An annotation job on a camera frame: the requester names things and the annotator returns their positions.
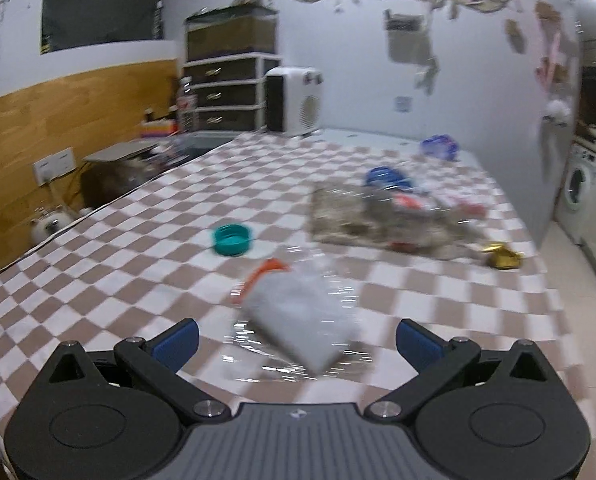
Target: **blue gripper pad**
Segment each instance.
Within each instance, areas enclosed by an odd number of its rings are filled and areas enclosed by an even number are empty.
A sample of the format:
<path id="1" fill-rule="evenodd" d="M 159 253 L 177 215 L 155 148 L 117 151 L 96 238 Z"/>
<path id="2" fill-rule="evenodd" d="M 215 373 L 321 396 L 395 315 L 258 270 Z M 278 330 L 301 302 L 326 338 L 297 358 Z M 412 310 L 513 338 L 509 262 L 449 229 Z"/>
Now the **blue gripper pad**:
<path id="1" fill-rule="evenodd" d="M 443 356 L 446 341 L 409 319 L 403 319 L 396 329 L 398 353 L 421 372 Z"/>
<path id="2" fill-rule="evenodd" d="M 193 319 L 185 319 L 149 342 L 152 357 L 172 372 L 180 370 L 198 350 L 200 332 Z"/>

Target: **window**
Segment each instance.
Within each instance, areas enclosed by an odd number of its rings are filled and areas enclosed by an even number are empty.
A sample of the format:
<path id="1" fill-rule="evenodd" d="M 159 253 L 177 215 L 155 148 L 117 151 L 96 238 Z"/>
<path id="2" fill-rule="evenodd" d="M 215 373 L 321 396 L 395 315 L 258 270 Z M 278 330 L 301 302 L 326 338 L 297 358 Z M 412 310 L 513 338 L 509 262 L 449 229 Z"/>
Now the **window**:
<path id="1" fill-rule="evenodd" d="M 159 39 L 159 0 L 44 0 L 43 53 L 115 41 Z"/>

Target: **table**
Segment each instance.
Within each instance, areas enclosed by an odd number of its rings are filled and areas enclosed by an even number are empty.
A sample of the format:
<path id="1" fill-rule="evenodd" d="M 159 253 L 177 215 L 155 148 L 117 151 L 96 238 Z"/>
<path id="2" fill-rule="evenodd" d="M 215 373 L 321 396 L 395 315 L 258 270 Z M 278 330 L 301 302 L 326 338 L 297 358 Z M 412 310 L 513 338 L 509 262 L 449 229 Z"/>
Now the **table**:
<path id="1" fill-rule="evenodd" d="M 333 144 L 351 148 L 379 148 L 380 150 L 395 150 L 403 158 L 411 158 L 420 152 L 420 141 L 409 137 L 395 137 L 391 135 L 372 134 L 358 130 L 342 130 L 339 128 L 323 128 L 317 130 L 310 137 L 312 140 L 324 140 Z M 466 150 L 458 153 L 458 162 L 464 166 L 481 170 L 478 158 Z"/>
<path id="2" fill-rule="evenodd" d="M 497 271 L 468 260 L 322 246 L 349 269 L 374 368 L 353 380 L 230 379 L 220 350 L 236 317 L 229 294 L 244 266 L 283 244 L 308 243 L 313 182 L 360 184 L 375 166 L 405 162 L 445 189 L 489 196 L 489 235 L 523 251 L 523 267 Z M 244 222 L 254 233 L 252 250 L 241 258 L 211 248 L 212 230 L 228 222 Z M 468 336 L 486 349 L 507 349 L 517 338 L 537 341 L 592 416 L 582 361 L 545 272 L 524 224 L 480 169 L 422 156 L 405 161 L 395 150 L 242 134 L 95 211 L 0 274 L 0 446 L 13 410 L 60 340 L 111 349 L 121 338 L 150 338 L 184 317 L 198 321 L 201 343 L 181 375 L 232 409 L 243 400 L 355 401 L 364 408 L 414 376 L 393 337 L 399 320 L 411 317 L 441 337 Z"/>

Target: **space heater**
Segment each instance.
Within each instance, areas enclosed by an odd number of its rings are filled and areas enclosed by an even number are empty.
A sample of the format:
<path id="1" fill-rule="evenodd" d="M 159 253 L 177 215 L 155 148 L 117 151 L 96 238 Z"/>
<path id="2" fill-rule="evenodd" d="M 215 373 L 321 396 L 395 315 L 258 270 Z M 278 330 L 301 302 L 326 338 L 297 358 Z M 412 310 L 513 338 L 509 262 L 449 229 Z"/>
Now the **space heater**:
<path id="1" fill-rule="evenodd" d="M 286 137 L 320 128 L 322 72 L 315 68 L 278 66 L 265 75 L 267 129 Z"/>

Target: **electrical outlet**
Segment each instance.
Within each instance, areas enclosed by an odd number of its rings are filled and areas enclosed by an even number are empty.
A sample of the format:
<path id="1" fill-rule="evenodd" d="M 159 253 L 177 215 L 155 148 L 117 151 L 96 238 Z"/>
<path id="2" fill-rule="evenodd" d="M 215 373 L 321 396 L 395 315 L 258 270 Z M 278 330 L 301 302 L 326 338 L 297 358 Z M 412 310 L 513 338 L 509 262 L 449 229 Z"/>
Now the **electrical outlet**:
<path id="1" fill-rule="evenodd" d="M 397 112 L 402 114 L 406 114 L 407 112 L 411 112 L 411 97 L 404 97 L 398 96 L 394 99 L 394 105 Z"/>
<path id="2" fill-rule="evenodd" d="M 71 173 L 75 169 L 76 161 L 72 148 L 46 156 L 34 163 L 34 174 L 38 186 L 42 186 L 48 180 Z"/>

